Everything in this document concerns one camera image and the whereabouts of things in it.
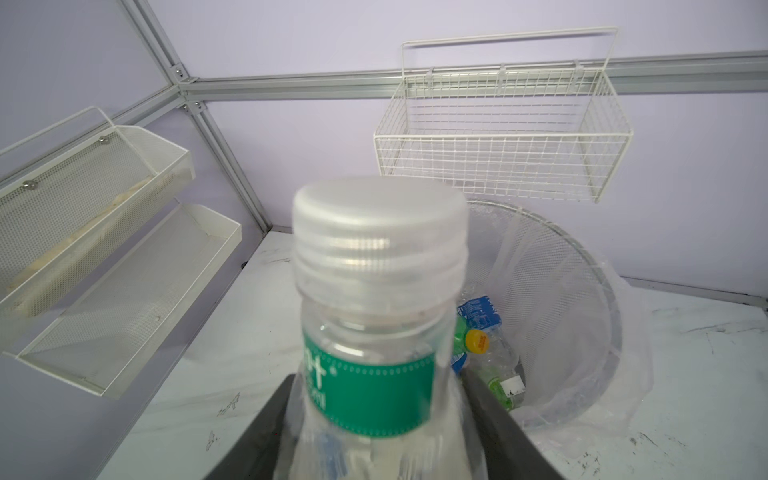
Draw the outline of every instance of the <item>basket handle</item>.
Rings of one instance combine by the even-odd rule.
[[[454,38],[436,38],[433,40],[411,40],[404,41],[400,47],[400,57],[402,62],[401,73],[403,78],[406,76],[406,48],[408,47],[439,47],[443,45],[461,45],[471,43],[486,43],[497,41],[520,41],[520,40],[535,40],[536,38],[562,38],[572,36],[601,36],[601,35],[613,35],[611,45],[608,48],[608,53],[605,55],[605,61],[603,62],[602,69],[608,66],[608,61],[611,59],[611,55],[614,52],[614,44],[616,43],[616,35],[618,34],[618,27],[593,27],[593,28],[566,28],[563,30],[542,30],[542,31],[528,31],[522,33],[504,33],[497,35],[476,35],[472,37],[454,37]]]

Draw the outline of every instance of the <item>mesh tray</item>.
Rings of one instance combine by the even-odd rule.
[[[0,189],[0,349],[193,178],[187,150],[109,124],[9,180]]]
[[[406,42],[432,47],[615,28]],[[406,74],[374,134],[381,175],[426,177],[466,194],[598,202],[632,137],[607,58],[584,67],[466,67]]]
[[[18,356],[96,395],[122,394],[240,242],[240,224],[180,205]]]

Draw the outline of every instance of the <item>yellow bottle cap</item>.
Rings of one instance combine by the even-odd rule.
[[[467,350],[472,353],[488,352],[488,335],[477,329],[471,329],[464,338]]]

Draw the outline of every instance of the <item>white label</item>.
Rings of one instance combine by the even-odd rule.
[[[506,393],[508,397],[515,396],[525,391],[525,385],[523,385],[523,379],[520,378],[520,375],[506,379],[501,385],[504,389],[504,393]]]

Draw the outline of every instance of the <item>bottle cap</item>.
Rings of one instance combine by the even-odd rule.
[[[332,308],[390,315],[454,300],[467,264],[464,195],[434,180],[359,177],[293,199],[300,292]]]
[[[469,352],[488,352],[488,335],[481,330],[471,329],[467,332],[467,336],[464,338],[464,344],[467,346]]]

